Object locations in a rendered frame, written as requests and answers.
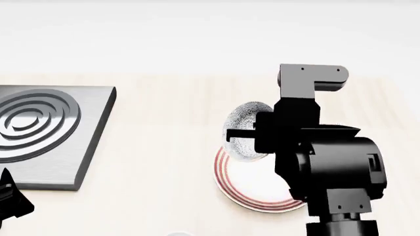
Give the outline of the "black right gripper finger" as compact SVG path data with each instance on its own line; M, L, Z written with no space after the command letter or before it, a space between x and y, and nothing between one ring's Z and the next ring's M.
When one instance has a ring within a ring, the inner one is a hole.
M255 138L256 131L244 129L226 129L226 141L230 142L231 138Z

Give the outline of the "patterned black white bowl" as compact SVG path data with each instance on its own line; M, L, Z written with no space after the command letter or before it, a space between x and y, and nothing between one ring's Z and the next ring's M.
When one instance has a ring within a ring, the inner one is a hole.
M222 128L223 147L233 159L251 162L268 155L255 151L254 138L232 137L229 142L226 139L228 129L254 130L253 123L260 111L273 111L273 109L262 102L247 102L234 109L226 118Z

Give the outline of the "grey metal stove burner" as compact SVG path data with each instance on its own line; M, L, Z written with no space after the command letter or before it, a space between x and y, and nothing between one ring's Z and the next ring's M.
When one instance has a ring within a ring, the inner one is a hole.
M0 86L0 173L26 190L78 190L117 98L113 86Z

